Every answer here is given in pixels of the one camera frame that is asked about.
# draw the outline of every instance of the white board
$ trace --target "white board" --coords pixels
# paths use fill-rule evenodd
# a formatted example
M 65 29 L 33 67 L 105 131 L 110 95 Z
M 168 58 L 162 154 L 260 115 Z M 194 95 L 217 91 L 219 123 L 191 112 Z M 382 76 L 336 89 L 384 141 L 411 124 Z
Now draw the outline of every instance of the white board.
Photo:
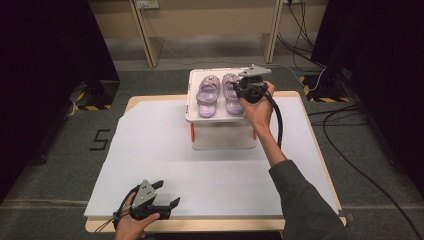
M 284 153 L 338 213 L 300 97 L 275 101 L 283 116 Z M 183 100 L 145 101 L 119 120 L 85 216 L 111 216 L 143 179 L 165 181 L 155 205 L 181 197 L 173 217 L 281 216 L 260 142 L 254 149 L 196 151 L 185 108 Z M 271 126 L 276 137 L 275 115 Z

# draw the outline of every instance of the black cable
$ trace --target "black cable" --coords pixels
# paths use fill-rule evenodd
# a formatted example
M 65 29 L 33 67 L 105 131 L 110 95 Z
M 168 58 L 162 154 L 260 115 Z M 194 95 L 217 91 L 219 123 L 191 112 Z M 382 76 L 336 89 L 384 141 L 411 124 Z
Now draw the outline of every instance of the black cable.
M 130 213 L 125 213 L 125 214 L 121 215 L 120 218 L 123 218 L 123 217 L 128 216 L 128 215 L 130 215 Z
M 299 37 L 300 37 L 300 34 L 301 34 L 301 32 L 299 31 L 299 34 L 297 35 L 297 39 L 296 39 L 296 43 L 294 44 L 294 49 L 296 50 L 296 48 L 297 48 L 297 43 L 299 42 Z M 294 57 L 295 55 L 294 55 L 294 52 L 292 53 L 292 59 L 293 59 L 293 64 L 294 64 L 294 66 L 297 68 L 297 69 L 299 69 L 300 71 L 304 71 L 303 69 L 301 69 L 299 66 L 297 66 L 297 63 L 296 63 L 296 59 L 295 59 L 295 57 Z
M 271 94 L 268 92 L 268 94 L 264 94 L 265 97 L 268 99 L 268 101 L 271 103 L 272 107 L 275 110 L 275 114 L 277 115 L 277 121 L 278 121 L 278 138 L 277 138 L 277 145 L 281 149 L 281 142 L 283 140 L 283 119 L 281 117 L 281 111 L 278 107 L 278 104 L 275 102 L 275 100 L 271 97 Z
M 350 117 L 350 116 L 353 116 L 353 115 L 358 115 L 358 114 L 361 114 L 360 112 L 356 112 L 356 113 L 350 113 L 350 114 L 348 114 L 348 115 L 345 115 L 345 116 L 341 116 L 341 117 L 338 117 L 338 118 L 334 118 L 334 119 L 331 119 L 331 120 L 328 120 L 329 122 L 330 121 L 337 121 L 337 120 L 340 120 L 340 119 L 343 119 L 343 118 L 347 118 L 347 117 Z M 317 121 L 317 122 L 313 122 L 313 123 L 311 123 L 311 125 L 312 124 L 316 124 L 316 123 L 320 123 L 320 122 L 324 122 L 324 121 Z
M 313 49 L 313 43 L 311 42 L 311 40 L 309 39 L 309 37 L 308 37 L 308 34 L 305 32 L 305 30 L 303 30 L 303 26 L 304 26 L 304 22 L 305 22 L 305 13 L 304 13 L 304 11 L 305 11 L 305 7 L 304 7 L 304 4 L 303 4 L 303 1 L 301 1 L 302 2 L 302 17 L 303 17 L 303 20 L 302 20 L 302 25 L 299 23 L 299 21 L 297 20 L 297 17 L 296 17 L 296 15 L 294 14 L 294 12 L 293 12 L 293 10 L 292 10 L 292 8 L 291 8 L 291 4 L 289 4 L 289 10 L 290 10 L 290 12 L 291 12 L 291 14 L 293 15 L 293 18 L 294 18 L 294 20 L 296 21 L 296 23 L 297 23 L 297 26 L 299 27 L 299 35 L 300 36 L 302 36 L 302 38 L 309 44 L 309 47 L 311 47 L 312 49 Z
M 363 177 L 365 177 L 368 181 L 370 181 L 374 186 L 376 186 L 395 206 L 396 208 L 399 210 L 399 212 L 403 215 L 403 217 L 406 219 L 406 221 L 408 222 L 409 226 L 411 226 L 412 230 L 415 232 L 415 234 L 417 235 L 417 237 L 420 240 L 423 240 L 423 237 L 421 236 L 420 232 L 418 231 L 418 229 L 415 227 L 415 225 L 412 223 L 411 219 L 408 217 L 408 215 L 406 215 L 406 213 L 403 211 L 403 209 L 398 205 L 398 203 L 393 199 L 392 196 L 390 196 L 389 193 L 386 192 L 386 190 L 384 190 L 377 182 L 375 182 L 371 177 L 369 177 L 368 175 L 366 175 L 364 172 L 362 172 L 358 167 L 356 167 L 335 145 L 334 143 L 331 141 L 330 137 L 328 136 L 327 130 L 326 130 L 326 122 L 327 120 L 333 116 L 334 114 L 338 113 L 339 110 L 334 111 L 333 113 L 329 114 L 328 116 L 325 117 L 324 119 L 324 124 L 323 124 L 323 131 L 324 131 L 324 135 L 327 138 L 328 142 L 330 143 L 330 145 L 337 151 L 337 153 L 339 153 L 339 155 L 352 167 L 354 168 L 359 174 L 361 174 Z
M 305 60 L 307 60 L 307 61 L 309 61 L 309 62 L 311 62 L 311 63 L 313 63 L 313 64 L 315 64 L 315 65 L 317 65 L 317 66 L 319 66 L 319 67 L 321 67 L 321 68 L 325 68 L 325 66 L 324 65 L 322 65 L 321 63 L 319 63 L 319 62 L 315 62 L 315 61 L 312 61 L 311 59 L 309 59 L 308 57 L 306 57 L 305 55 L 303 55 L 302 53 L 300 53 L 300 52 L 298 52 L 296 49 L 298 49 L 298 48 L 294 48 L 293 46 L 291 46 L 290 44 L 288 44 L 286 41 L 284 41 L 284 39 L 282 38 L 282 36 L 281 36 L 281 33 L 279 33 L 279 35 L 280 36 L 278 36 L 278 40 L 283 44 L 283 46 L 285 47 L 285 48 L 287 48 L 289 51 L 291 51 L 292 53 L 295 53 L 296 55 L 298 55 L 299 57 L 301 57 L 301 58 L 303 58 L 303 59 L 305 59 Z M 303 72 L 318 72 L 318 71 L 305 71 L 305 70 L 303 70 L 303 69 L 299 69 L 300 71 L 303 71 Z
M 343 111 L 353 111 L 353 110 L 359 110 L 359 109 L 360 108 L 358 108 L 358 105 L 354 104 L 354 105 L 351 105 L 351 106 L 348 106 L 348 107 L 344 107 L 343 110 L 338 109 L 338 110 L 331 110 L 331 111 L 308 113 L 308 116 L 313 116 L 313 115 L 318 115 L 318 114 L 326 114 L 326 113 L 333 113 L 335 111 L 343 112 Z
M 103 223 L 102 225 L 100 225 L 96 230 L 94 230 L 94 232 L 95 233 L 101 232 L 112 221 L 113 221 L 113 218 L 107 220 L 105 223 Z
M 326 124 L 327 127 L 357 127 L 368 125 L 368 123 L 340 123 L 340 124 Z M 324 124 L 311 123 L 313 127 L 322 127 Z

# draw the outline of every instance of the clear plastic box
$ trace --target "clear plastic box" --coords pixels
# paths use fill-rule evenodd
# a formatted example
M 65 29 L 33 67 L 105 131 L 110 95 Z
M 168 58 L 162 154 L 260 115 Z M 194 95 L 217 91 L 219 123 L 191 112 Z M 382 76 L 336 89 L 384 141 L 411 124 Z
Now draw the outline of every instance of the clear plastic box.
M 195 69 L 190 72 L 188 83 L 186 120 L 191 124 L 192 145 L 196 150 L 251 149 L 256 146 L 256 135 L 243 114 L 227 112 L 222 91 L 222 77 L 227 73 L 238 74 L 247 68 Z M 203 118 L 198 113 L 196 95 L 201 81 L 215 75 L 221 82 L 217 109 L 211 118 Z

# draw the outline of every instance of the purple sandal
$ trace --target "purple sandal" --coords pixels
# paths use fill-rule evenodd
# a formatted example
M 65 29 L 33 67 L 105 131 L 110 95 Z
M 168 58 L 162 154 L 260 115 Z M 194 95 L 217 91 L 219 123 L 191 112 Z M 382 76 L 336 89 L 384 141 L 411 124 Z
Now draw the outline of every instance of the purple sandal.
M 222 78 L 222 89 L 227 102 L 227 112 L 234 115 L 243 113 L 243 107 L 240 105 L 234 85 L 232 84 L 239 79 L 239 76 L 234 73 L 227 73 Z
M 219 78 L 214 75 L 205 77 L 199 86 L 196 99 L 199 107 L 199 115 L 203 118 L 210 118 L 215 115 L 216 101 L 221 84 Z

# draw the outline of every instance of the table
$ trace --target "table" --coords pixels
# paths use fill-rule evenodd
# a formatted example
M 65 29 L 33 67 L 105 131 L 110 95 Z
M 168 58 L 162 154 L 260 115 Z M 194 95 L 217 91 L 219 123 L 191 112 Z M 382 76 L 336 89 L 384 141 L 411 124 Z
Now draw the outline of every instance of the table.
M 297 98 L 299 97 L 299 94 L 297 92 L 276 92 L 274 94 L 274 97 L 283 97 L 283 98 L 296 97 Z M 133 97 L 130 99 L 128 103 L 125 115 L 128 115 L 128 111 L 130 109 L 135 108 L 136 105 L 140 102 L 162 101 L 165 99 L 166 100 L 185 100 L 186 98 L 187 98 L 186 95 Z M 306 112 L 304 108 L 302 109 L 302 111 L 306 116 Z M 323 161 L 321 152 L 319 151 L 319 147 L 317 145 L 315 136 L 312 135 L 312 138 L 313 138 L 312 140 L 314 142 L 314 146 L 319 155 L 320 164 L 322 164 L 326 180 L 328 180 L 328 184 L 331 189 L 331 193 L 330 193 L 331 197 L 334 200 L 335 207 L 340 212 L 341 206 L 338 201 L 337 195 L 334 191 L 334 187 L 331 183 L 331 179 L 328 174 L 327 168 L 325 167 L 325 163 Z M 89 232 L 95 231 L 101 224 L 103 224 L 108 219 L 109 217 L 89 217 L 86 223 L 87 231 Z M 344 224 L 346 224 L 345 217 L 341 216 L 341 220 Z M 156 233 L 162 232 L 163 233 L 163 232 L 213 232 L 213 231 L 281 231 L 284 229 L 284 224 L 285 224 L 285 221 L 282 218 L 282 216 L 279 216 L 279 217 L 276 217 L 276 216 L 173 217 L 171 215 L 170 220 L 156 221 L 155 223 L 150 225 L 148 228 L 146 228 L 146 232 L 156 232 Z M 112 224 L 107 225 L 106 228 L 103 229 L 103 232 L 112 232 L 112 231 L 114 231 Z

